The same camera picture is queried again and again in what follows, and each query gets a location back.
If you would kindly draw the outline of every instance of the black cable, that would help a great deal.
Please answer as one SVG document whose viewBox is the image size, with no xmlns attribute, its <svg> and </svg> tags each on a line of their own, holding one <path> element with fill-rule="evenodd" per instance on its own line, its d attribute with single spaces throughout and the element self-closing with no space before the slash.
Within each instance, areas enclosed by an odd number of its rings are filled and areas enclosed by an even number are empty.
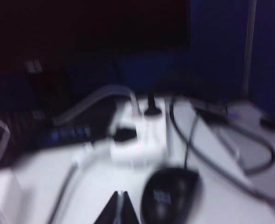
<svg viewBox="0 0 275 224">
<path fill-rule="evenodd" d="M 187 169 L 187 159 L 188 159 L 189 144 L 192 144 L 192 138 L 193 138 L 193 134 L 194 134 L 194 130 L 195 130 L 195 125 L 197 123 L 197 119 L 198 119 L 198 115 L 196 115 L 195 119 L 192 122 L 189 141 L 186 143 L 184 169 Z"/>
<path fill-rule="evenodd" d="M 202 109 L 196 109 L 197 112 L 206 120 L 207 123 L 212 124 L 221 124 L 222 126 L 226 126 L 231 128 L 232 130 L 238 132 L 239 134 L 245 136 L 246 138 L 264 146 L 270 153 L 270 158 L 265 163 L 255 166 L 253 168 L 244 169 L 243 172 L 246 175 L 255 175 L 260 172 L 263 172 L 269 169 L 275 163 L 275 151 L 273 147 L 261 136 L 254 134 L 246 129 L 243 129 L 235 124 L 232 124 L 227 117 L 222 116 L 220 114 L 215 114 L 211 111 L 203 111 Z"/>
<path fill-rule="evenodd" d="M 249 138 L 249 139 L 263 145 L 271 154 L 270 159 L 266 163 L 258 165 L 254 168 L 244 169 L 243 172 L 246 175 L 258 174 L 258 173 L 270 168 L 275 163 L 275 151 L 274 151 L 273 147 L 265 139 L 263 139 L 262 137 L 254 134 L 246 129 L 243 129 L 237 125 L 230 124 L 229 127 L 231 129 L 233 129 L 234 131 L 238 132 L 239 134 L 242 134 L 246 138 Z"/>
<path fill-rule="evenodd" d="M 197 150 L 194 145 L 192 143 L 189 142 L 189 140 L 187 139 L 186 136 L 183 135 L 183 133 L 181 132 L 181 130 L 179 129 L 176 120 L 175 120 L 175 116 L 174 116 L 174 103 L 175 100 L 173 99 L 171 104 L 170 104 L 170 109 L 169 109 L 169 116 L 170 116 L 170 120 L 176 130 L 176 132 L 178 133 L 178 135 L 186 142 L 188 142 L 190 149 L 192 150 L 192 152 L 200 159 L 202 160 L 206 165 L 208 165 L 209 167 L 211 167 L 212 169 L 214 169 L 218 174 L 220 174 L 221 176 L 223 176 L 224 178 L 226 178 L 230 183 L 234 184 L 236 187 L 238 187 L 240 190 L 242 190 L 243 192 L 251 195 L 252 197 L 259 199 L 259 200 L 263 200 L 271 205 L 275 205 L 275 198 L 272 198 L 268 195 L 265 195 L 264 193 L 260 192 L 257 189 L 253 189 L 247 185 L 245 185 L 243 182 L 241 182 L 240 180 L 238 180 L 237 178 L 235 178 L 233 175 L 231 175 L 230 173 L 228 173 L 227 171 L 223 170 L 221 167 L 219 167 L 217 164 L 215 164 L 214 162 L 212 162 L 209 158 L 207 158 L 204 154 L 202 154 L 199 150 Z"/>
<path fill-rule="evenodd" d="M 70 167 L 69 172 L 68 172 L 68 174 L 67 174 L 67 176 L 66 176 L 66 178 L 65 178 L 65 180 L 63 182 L 62 188 L 61 188 L 61 190 L 59 192 L 59 195 L 58 195 L 58 198 L 56 200 L 56 204 L 54 206 L 54 209 L 52 210 L 51 216 L 50 216 L 47 224 L 52 224 L 53 223 L 53 220 L 54 220 L 54 218 L 55 218 L 55 216 L 57 214 L 58 208 L 59 208 L 59 206 L 60 206 L 60 204 L 62 202 L 62 199 L 63 199 L 63 196 L 64 196 L 64 194 L 66 192 L 66 189 L 67 189 L 67 187 L 68 187 L 68 185 L 69 185 L 69 183 L 70 183 L 73 175 L 75 174 L 77 168 L 78 168 L 77 163 L 74 163 Z"/>
</svg>

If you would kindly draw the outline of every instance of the white power strip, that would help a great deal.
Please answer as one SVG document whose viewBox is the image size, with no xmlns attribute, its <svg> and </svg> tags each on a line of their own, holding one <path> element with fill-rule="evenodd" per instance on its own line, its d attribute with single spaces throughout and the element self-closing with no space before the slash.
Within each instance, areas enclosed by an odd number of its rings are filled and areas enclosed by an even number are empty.
<svg viewBox="0 0 275 224">
<path fill-rule="evenodd" d="M 153 117 L 144 116 L 148 108 L 147 100 L 139 101 L 139 117 L 132 115 L 130 102 L 125 104 L 117 127 L 136 129 L 137 138 L 124 142 L 112 140 L 110 154 L 113 162 L 140 166 L 165 160 L 168 150 L 164 99 L 155 99 L 155 104 L 162 113 Z"/>
</svg>

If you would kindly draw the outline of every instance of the white desk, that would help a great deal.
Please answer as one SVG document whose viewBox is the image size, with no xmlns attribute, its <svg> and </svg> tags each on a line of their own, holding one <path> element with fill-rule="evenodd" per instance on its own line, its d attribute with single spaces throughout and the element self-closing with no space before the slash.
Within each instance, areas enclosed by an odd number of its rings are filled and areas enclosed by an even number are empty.
<svg viewBox="0 0 275 224">
<path fill-rule="evenodd" d="M 187 101 L 176 104 L 175 118 L 181 129 L 189 134 L 194 111 Z M 179 139 L 171 125 L 169 135 L 169 164 L 183 166 L 185 143 Z M 251 184 L 202 120 L 197 124 L 194 144 L 232 174 Z M 92 224 L 115 190 L 126 190 L 129 193 L 139 217 L 143 188 L 155 167 L 138 170 L 117 167 L 111 163 L 104 142 L 96 144 L 95 148 L 99 152 L 98 159 L 74 178 L 56 223 Z M 24 202 L 24 224 L 46 223 L 71 164 L 70 158 L 80 150 L 83 150 L 81 145 L 44 150 L 24 158 L 14 168 L 21 187 L 28 195 L 28 200 Z M 267 204 L 240 192 L 192 153 L 188 165 L 199 171 L 202 187 L 186 223 L 275 224 L 275 214 Z"/>
</svg>

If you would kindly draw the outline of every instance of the computer mouse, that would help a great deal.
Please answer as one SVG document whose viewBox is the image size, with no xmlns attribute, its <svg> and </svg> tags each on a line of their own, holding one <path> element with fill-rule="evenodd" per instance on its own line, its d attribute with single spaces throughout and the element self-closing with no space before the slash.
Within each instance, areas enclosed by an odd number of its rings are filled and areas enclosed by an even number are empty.
<svg viewBox="0 0 275 224">
<path fill-rule="evenodd" d="M 145 186 L 142 224 L 183 224 L 193 204 L 199 174 L 182 168 L 163 168 Z"/>
</svg>

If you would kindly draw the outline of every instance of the computer monitor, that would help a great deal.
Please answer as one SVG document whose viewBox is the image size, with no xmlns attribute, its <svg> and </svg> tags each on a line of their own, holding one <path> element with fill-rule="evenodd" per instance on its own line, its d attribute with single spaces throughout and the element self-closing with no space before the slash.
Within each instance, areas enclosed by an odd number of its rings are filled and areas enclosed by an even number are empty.
<svg viewBox="0 0 275 224">
<path fill-rule="evenodd" d="M 189 0 L 0 0 L 0 70 L 188 47 Z"/>
</svg>

